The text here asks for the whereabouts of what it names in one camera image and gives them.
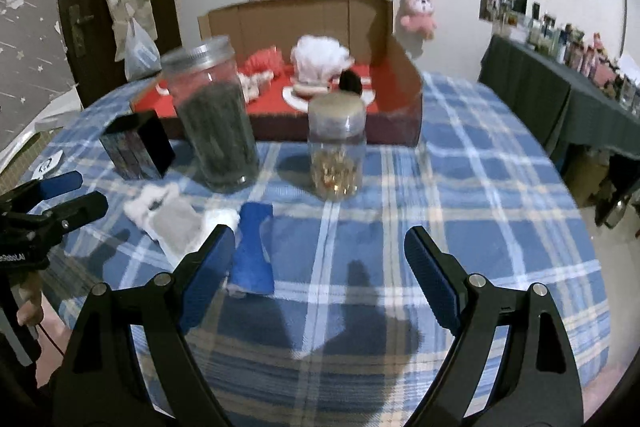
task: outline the metal screw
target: metal screw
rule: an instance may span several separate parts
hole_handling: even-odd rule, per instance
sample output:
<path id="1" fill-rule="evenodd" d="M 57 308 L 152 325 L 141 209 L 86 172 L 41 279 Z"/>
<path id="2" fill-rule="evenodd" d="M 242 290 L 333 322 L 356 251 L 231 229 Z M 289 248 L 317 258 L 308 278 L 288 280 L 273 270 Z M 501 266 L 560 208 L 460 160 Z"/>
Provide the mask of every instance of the metal screw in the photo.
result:
<path id="1" fill-rule="evenodd" d="M 167 272 L 159 273 L 154 277 L 154 284 L 156 286 L 167 286 L 171 282 L 171 274 Z"/>
<path id="2" fill-rule="evenodd" d="M 469 282 L 471 286 L 475 286 L 476 288 L 481 288 L 486 284 L 486 279 L 482 277 L 479 273 L 474 273 L 469 276 Z"/>
<path id="3" fill-rule="evenodd" d="M 537 293 L 538 295 L 540 295 L 541 297 L 544 297 L 546 295 L 546 293 L 548 292 L 548 290 L 546 289 L 546 286 L 543 285 L 542 283 L 536 282 L 533 285 L 533 291 L 535 293 Z"/>
<path id="4" fill-rule="evenodd" d="M 107 285 L 104 282 L 98 282 L 93 288 L 91 293 L 97 296 L 104 295 L 107 292 Z"/>

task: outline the table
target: table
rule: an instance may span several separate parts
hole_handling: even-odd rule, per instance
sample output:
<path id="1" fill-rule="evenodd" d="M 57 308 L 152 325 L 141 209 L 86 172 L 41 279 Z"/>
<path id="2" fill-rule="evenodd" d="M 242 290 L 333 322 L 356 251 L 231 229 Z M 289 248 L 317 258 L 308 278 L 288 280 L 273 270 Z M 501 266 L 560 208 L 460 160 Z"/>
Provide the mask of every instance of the table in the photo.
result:
<path id="1" fill-rule="evenodd" d="M 216 397 L 238 426 L 402 425 L 452 343 L 402 251 L 424 225 L 443 251 L 495 285 L 545 283 L 564 317 L 582 384 L 607 361 L 609 309 L 600 264 L 571 196 L 539 144 L 485 86 L 424 75 L 424 123 L 416 149 L 367 149 L 356 197 L 324 203 L 312 193 L 306 144 L 260 143 L 253 187 L 212 195 L 197 182 L 185 142 L 162 184 L 177 182 L 197 210 L 274 207 L 276 279 L 271 298 L 218 292 L 187 341 Z M 128 84 L 89 107 L 44 155 L 62 149 L 60 171 L 82 188 L 39 210 L 100 190 L 106 216 L 52 250 L 44 292 L 73 327 L 84 296 L 104 280 L 120 289 L 170 269 L 164 254 L 123 214 L 143 182 L 124 182 L 98 142 L 146 84 Z M 144 336 L 133 328 L 151 396 L 166 407 Z M 506 332 L 498 330 L 471 410 L 485 403 Z"/>
<path id="2" fill-rule="evenodd" d="M 494 35 L 480 82 L 519 117 L 555 161 L 568 144 L 640 158 L 640 120 L 583 74 Z"/>

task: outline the metal jar lid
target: metal jar lid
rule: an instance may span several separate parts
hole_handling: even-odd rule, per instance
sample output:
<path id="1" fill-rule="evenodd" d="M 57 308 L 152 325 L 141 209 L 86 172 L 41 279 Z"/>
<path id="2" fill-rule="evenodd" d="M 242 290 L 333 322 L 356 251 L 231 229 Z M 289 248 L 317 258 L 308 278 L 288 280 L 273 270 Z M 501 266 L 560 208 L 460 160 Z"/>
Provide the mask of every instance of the metal jar lid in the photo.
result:
<path id="1" fill-rule="evenodd" d="M 234 58 L 236 52 L 228 35 L 216 35 L 197 48 L 176 48 L 161 58 L 162 72 L 172 76 L 185 71 L 205 70 Z"/>
<path id="2" fill-rule="evenodd" d="M 309 102 L 309 131 L 329 139 L 356 136 L 364 131 L 367 107 L 355 93 L 335 91 Z"/>

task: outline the door handle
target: door handle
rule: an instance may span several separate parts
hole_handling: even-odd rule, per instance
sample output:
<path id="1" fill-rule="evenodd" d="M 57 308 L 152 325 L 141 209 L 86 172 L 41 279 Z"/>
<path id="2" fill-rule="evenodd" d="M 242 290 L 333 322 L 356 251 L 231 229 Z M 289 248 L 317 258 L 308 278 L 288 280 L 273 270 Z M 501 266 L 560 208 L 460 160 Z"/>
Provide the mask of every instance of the door handle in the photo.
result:
<path id="1" fill-rule="evenodd" d="M 84 33 L 82 26 L 94 20 L 93 15 L 80 16 L 80 6 L 73 4 L 69 7 L 69 22 L 71 24 L 71 38 L 74 42 L 76 58 L 84 57 L 86 48 L 84 46 Z"/>

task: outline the plaid tablecloth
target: plaid tablecloth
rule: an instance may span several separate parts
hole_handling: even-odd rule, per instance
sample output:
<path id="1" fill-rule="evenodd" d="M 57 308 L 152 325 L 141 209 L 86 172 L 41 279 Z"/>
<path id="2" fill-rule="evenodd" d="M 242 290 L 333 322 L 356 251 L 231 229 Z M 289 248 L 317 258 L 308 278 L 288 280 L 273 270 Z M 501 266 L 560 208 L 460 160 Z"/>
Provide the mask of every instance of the plaid tablecloth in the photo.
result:
<path id="1" fill-rule="evenodd" d="M 115 174 L 98 141 L 141 87 L 129 84 L 96 102 L 43 153 L 62 149 L 59 172 L 84 176 L 69 196 L 97 189 L 110 204 L 105 218 L 52 252 L 44 273 L 46 296 L 70 327 L 95 283 L 127 288 L 170 269 L 158 245 L 123 213 L 143 183 Z M 275 295 L 233 299 L 218 292 L 187 337 L 236 425 L 407 420 L 452 342 L 404 259 L 404 234 L 414 225 L 495 285 L 545 283 L 582 384 L 604 367 L 609 309 L 586 227 L 540 145 L 487 87 L 425 75 L 420 145 L 369 147 L 364 186 L 342 203 L 312 194 L 306 144 L 260 144 L 258 182 L 231 196 L 198 183 L 185 142 L 175 149 L 177 161 L 161 183 L 178 182 L 196 209 L 273 203 Z M 498 330 L 470 410 L 487 399 L 505 336 Z M 134 337 L 151 394 L 166 407 L 140 328 Z"/>

